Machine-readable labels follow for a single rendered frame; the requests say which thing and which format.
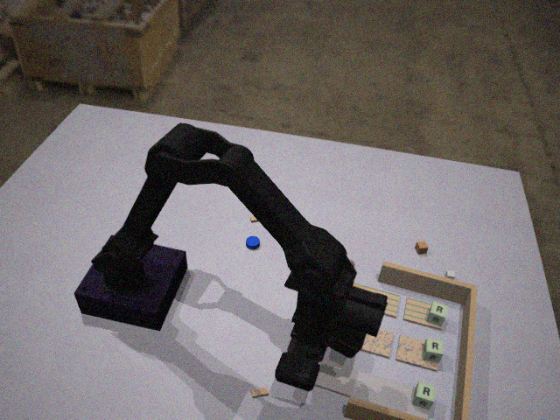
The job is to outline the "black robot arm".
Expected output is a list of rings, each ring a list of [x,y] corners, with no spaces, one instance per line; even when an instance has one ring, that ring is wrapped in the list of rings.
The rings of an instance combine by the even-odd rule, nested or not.
[[[201,159],[206,152],[219,160]],[[345,247],[303,217],[247,147],[179,123],[150,148],[145,170],[147,179],[126,221],[91,261],[104,275],[103,292],[137,294],[145,272],[140,261],[158,238],[151,226],[178,182],[217,184],[227,186],[282,247],[291,271],[284,286],[298,292],[299,315],[320,323],[335,310],[319,349],[330,347],[352,359],[367,334],[377,337],[388,297],[354,286],[357,271]]]

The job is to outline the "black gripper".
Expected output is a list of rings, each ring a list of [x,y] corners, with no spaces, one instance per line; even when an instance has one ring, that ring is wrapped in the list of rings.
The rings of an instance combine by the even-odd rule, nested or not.
[[[323,332],[328,333],[333,315],[324,322],[313,323],[302,318],[296,308],[288,352],[282,353],[275,371],[278,382],[306,391],[313,389],[320,367],[318,363],[325,354],[325,350],[319,349],[319,342]]]

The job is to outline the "blue short cylinder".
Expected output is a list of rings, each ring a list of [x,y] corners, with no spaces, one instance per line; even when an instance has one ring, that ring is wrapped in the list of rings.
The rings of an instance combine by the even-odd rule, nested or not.
[[[258,249],[260,246],[260,240],[256,236],[250,236],[246,240],[246,247],[248,249]]]

